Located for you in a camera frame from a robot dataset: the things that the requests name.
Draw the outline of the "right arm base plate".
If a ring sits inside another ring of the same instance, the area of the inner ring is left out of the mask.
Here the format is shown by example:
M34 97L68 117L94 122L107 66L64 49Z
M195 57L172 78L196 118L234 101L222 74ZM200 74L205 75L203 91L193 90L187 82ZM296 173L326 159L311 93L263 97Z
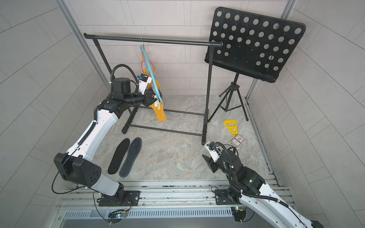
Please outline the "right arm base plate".
M215 189L215 200L217 205L241 205L238 195L230 190Z

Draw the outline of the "dark grey shoe insole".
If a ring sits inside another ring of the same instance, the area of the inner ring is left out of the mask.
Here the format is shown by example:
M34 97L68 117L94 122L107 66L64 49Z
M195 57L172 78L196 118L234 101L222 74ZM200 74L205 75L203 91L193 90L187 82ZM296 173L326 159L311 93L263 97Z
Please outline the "dark grey shoe insole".
M137 137L131 142L129 146L127 152L127 158L119 171L120 177L124 178L129 175L130 171L132 170L132 166L137 156L139 155L141 149L142 149L142 139L140 137Z

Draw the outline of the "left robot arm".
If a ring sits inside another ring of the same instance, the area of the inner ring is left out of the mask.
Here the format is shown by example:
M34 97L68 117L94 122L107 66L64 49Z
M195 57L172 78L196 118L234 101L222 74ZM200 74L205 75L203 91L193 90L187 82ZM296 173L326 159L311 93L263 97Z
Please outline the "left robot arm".
M113 200L124 201L123 184L105 176L102 169L92 161L106 133L124 111L132 106L148 107L162 102L162 94L157 84L157 75L151 68L147 68L146 75L137 77L133 74L133 79L128 79L115 77L115 72L120 67L131 71L125 64L113 68L110 93L94 108L92 122L66 153L55 156L54 163L63 180L87 187Z

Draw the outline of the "black shoe insole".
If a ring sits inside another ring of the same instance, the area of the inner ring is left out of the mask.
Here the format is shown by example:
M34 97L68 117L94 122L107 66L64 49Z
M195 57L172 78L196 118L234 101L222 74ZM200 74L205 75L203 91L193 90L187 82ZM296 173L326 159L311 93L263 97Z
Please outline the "black shoe insole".
M108 167L108 174L115 174L121 165L124 155L128 151L130 145L130 140L128 138L124 139L116 148L111 163Z

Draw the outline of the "orange yellow shoe insole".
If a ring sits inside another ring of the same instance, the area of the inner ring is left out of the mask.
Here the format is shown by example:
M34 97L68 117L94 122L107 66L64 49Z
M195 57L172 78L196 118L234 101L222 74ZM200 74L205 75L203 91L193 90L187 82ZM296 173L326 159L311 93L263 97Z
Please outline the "orange yellow shoe insole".
M165 116L164 109L163 109L163 103L161 103L161 107L160 108L152 107L152 105L150 105L150 107L155 112L155 115L156 115L158 121L165 122L166 121L166 116Z

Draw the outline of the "black garment rack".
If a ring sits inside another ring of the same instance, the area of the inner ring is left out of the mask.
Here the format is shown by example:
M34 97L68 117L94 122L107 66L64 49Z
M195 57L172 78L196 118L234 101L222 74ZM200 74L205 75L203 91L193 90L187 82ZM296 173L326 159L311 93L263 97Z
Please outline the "black garment rack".
M212 81L212 70L213 70L213 52L214 52L214 48L221 48L223 46L222 42L202 42L202 41L186 41L186 40L162 40L162 39L148 39L148 38L130 38L130 37L116 37L116 36L100 36L100 35L91 35L91 34L86 34L84 33L84 37L86 39L89 40L93 40L94 44L96 45L104 63L106 64L108 70L110 72L111 69L110 65L104 55L104 52L102 51L100 44L98 42L98 40L112 40L112 41L128 41L128 42L141 42L142 46L141 46L141 52L142 52L142 59L144 61L144 63L147 66L147 72L151 75L152 77L152 89L155 89L154 91L156 92L156 95L158 97L158 102L160 104L162 104L162 92L161 89L158 89L157 86L157 75L155 75L155 73L152 70L152 65L149 62L147 53L145 51L144 48L144 42L145 43L159 43L159 44L175 44L175 45L186 45L186 46L205 46L208 47L208 52L209 52L209 69L208 69L208 79L207 79L207 91L206 91L206 102L205 102L205 111L204 114L199 114L199 113L192 113L192 112L183 112L183 111L174 111L174 110L167 110L168 112L176 112L176 113L182 113L182 114L191 114L191 115L197 115L197 116L204 116L204 123L203 123L203 130L202 130L202 134L193 134L193 133L188 133L188 132L181 132L181 131L174 131L174 130L167 130L167 129L162 129L162 128L151 128L151 127L142 127L139 125L131 125L136 112L138 111L138 108L135 108L132 111L131 117L128 119L127 124L125 125L125 128L123 128L124 130L128 130L130 126L132 127L139 127L139 128L145 128L145 129L151 129L151 130L158 130L158 131L165 131L165 132L172 132L172 133L179 133L179 134L184 134L184 135L195 135L195 136L201 136L202 137L202 145L204 145L206 143L206 137L207 137L207 126L208 126L208 113L209 113L209 96L210 96L210 89L211 89L211 81Z

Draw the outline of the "blue multi-clip hanger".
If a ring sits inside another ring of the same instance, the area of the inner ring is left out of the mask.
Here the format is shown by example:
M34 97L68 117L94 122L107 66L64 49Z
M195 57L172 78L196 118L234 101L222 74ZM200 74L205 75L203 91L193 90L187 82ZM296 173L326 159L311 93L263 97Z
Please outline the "blue multi-clip hanger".
M153 68L152 68L151 63L149 62L147 53L146 53L145 48L144 48L143 39L141 39L141 42L142 42L142 45L140 46L140 49L141 49L142 60L143 60L143 62L145 64L145 66L146 66L147 73L152 78L152 85L151 85L151 87L152 87L153 91L155 92L155 94L157 96L158 102L162 103L163 102L162 95L161 95L160 90L159 90L159 88L157 86L157 76L156 76L156 74L153 71Z

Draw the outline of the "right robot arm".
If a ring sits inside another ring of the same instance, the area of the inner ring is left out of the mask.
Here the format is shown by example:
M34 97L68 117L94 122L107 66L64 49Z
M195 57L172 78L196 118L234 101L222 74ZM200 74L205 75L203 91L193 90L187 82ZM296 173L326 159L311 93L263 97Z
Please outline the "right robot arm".
M222 171L230 184L229 197L236 204L252 209L275 228L322 228L316 220L309 220L287 204L256 171L244 166L233 146L207 142L204 147L210 156L203 155L213 173Z

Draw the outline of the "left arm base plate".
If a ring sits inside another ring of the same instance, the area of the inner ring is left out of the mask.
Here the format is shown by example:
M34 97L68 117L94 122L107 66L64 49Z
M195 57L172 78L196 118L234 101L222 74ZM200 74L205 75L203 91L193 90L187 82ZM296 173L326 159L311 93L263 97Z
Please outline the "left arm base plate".
M140 199L140 191L117 192L115 196L103 195L97 199L100 207L130 207L137 206Z

